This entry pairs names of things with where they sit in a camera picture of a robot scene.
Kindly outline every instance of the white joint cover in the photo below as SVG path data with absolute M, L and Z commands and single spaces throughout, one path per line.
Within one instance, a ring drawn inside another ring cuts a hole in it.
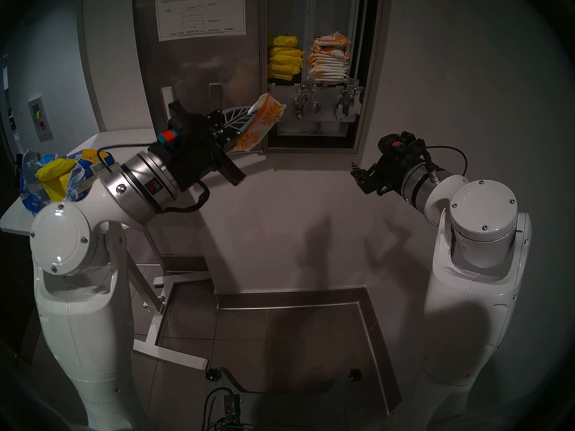
M 449 209 L 454 227 L 473 241 L 495 241 L 513 231 L 517 223 L 515 195 L 495 180 L 476 180 L 461 187 Z
M 54 273 L 55 267 L 56 275 L 76 270 L 90 249 L 90 226 L 74 202 L 54 202 L 40 210 L 32 223 L 32 233 L 32 256 L 46 272 Z

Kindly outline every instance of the metal baseboard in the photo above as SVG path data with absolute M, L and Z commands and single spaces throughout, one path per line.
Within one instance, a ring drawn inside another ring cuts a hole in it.
M 399 385 L 372 300 L 365 287 L 215 295 L 218 309 L 281 309 L 356 303 L 376 363 L 387 413 L 390 414 L 401 403 Z

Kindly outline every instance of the doorway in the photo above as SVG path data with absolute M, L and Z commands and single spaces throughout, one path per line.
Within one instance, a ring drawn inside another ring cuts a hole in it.
M 7 143 L 10 151 L 7 153 L 15 157 L 16 154 L 24 154 L 24 148 L 18 135 L 18 129 L 14 120 L 12 112 L 12 105 L 10 102 L 9 81 L 8 81 L 8 66 L 6 65 L 6 55 L 2 55 L 2 88 L 3 99 L 0 98 L 0 120 L 7 137 Z

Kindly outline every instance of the yellow pad stack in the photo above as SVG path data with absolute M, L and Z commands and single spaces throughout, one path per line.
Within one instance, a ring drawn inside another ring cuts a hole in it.
M 267 77 L 291 81 L 300 73 L 303 66 L 304 51 L 297 48 L 297 37 L 270 37 L 267 44 L 270 49 L 270 60 L 267 63 Z

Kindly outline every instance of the yellow package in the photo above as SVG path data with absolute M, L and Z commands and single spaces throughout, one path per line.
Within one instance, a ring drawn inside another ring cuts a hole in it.
M 284 64 L 287 66 L 296 66 L 301 68 L 304 65 L 304 61 L 300 57 L 291 57 L 289 55 L 274 55 L 270 58 L 270 64 Z
M 267 37 L 267 45 L 272 48 L 295 48 L 297 46 L 297 37 Z
M 270 72 L 275 72 L 275 73 L 280 73 L 280 74 L 299 74 L 300 73 L 300 69 L 298 68 L 298 66 L 290 66 L 287 64 L 268 64 L 267 65 L 267 71 Z
M 78 163 L 77 160 L 60 157 L 40 168 L 36 173 L 36 177 L 42 182 L 57 178 L 58 176 L 74 168 L 76 163 Z
M 281 55 L 289 55 L 291 57 L 303 57 L 304 51 L 301 51 L 297 48 L 271 48 L 270 49 L 270 57 L 274 55 L 281 54 Z
M 268 78 L 279 78 L 282 80 L 287 80 L 288 82 L 291 82 L 293 80 L 293 74 L 288 74 L 288 73 L 280 73 L 278 71 L 272 71 L 272 70 L 267 70 L 267 77 Z
M 42 182 L 42 184 L 44 184 L 44 190 L 46 190 L 46 193 L 48 193 L 48 196 L 54 202 L 60 202 L 66 198 L 66 187 L 68 186 L 69 177 L 70 173 L 66 173 L 58 178 Z

